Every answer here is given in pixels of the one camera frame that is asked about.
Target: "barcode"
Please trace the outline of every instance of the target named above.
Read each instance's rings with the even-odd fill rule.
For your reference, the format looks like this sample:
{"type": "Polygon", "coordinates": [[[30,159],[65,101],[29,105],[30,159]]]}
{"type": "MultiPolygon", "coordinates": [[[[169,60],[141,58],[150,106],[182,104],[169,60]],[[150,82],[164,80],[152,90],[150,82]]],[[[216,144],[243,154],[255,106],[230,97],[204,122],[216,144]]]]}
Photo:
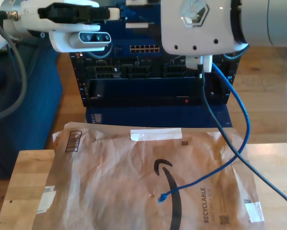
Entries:
{"type": "Polygon", "coordinates": [[[220,224],[230,224],[229,216],[219,216],[220,224]]]}
{"type": "Polygon", "coordinates": [[[77,152],[80,146],[81,131],[71,131],[66,152],[77,152]]]}

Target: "robotic arm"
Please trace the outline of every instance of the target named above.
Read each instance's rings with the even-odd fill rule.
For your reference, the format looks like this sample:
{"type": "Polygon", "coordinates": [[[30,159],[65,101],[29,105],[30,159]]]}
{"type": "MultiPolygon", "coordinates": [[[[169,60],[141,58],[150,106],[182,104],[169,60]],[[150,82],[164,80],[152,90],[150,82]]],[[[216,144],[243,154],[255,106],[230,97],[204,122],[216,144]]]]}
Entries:
{"type": "MultiPolygon", "coordinates": [[[[127,19],[127,7],[159,4],[127,0],[124,7],[99,7],[90,0],[0,0],[0,21],[15,38],[48,33],[58,52],[103,51],[110,34],[99,23],[124,20],[126,28],[149,28],[151,22],[127,19]]],[[[287,0],[161,0],[160,47],[186,56],[186,66],[211,71],[212,55],[251,46],[287,46],[287,0]]],[[[6,44],[0,36],[0,48],[6,44]]]]}

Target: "cable connector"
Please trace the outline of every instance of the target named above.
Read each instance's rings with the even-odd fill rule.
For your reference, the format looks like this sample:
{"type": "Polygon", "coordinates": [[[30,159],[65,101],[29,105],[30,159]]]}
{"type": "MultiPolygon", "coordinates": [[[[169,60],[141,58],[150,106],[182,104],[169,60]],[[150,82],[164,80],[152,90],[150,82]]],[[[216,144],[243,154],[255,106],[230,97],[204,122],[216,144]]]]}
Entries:
{"type": "Polygon", "coordinates": [[[199,73],[199,79],[201,80],[201,86],[205,87],[205,72],[204,72],[204,66],[203,65],[197,65],[197,70],[199,73]]]}
{"type": "Polygon", "coordinates": [[[0,26],[4,28],[4,20],[8,19],[8,14],[6,11],[0,11],[0,26]]]}
{"type": "Polygon", "coordinates": [[[158,198],[158,203],[162,203],[167,198],[168,198],[168,195],[166,195],[165,193],[161,194],[161,196],[158,198]]]}

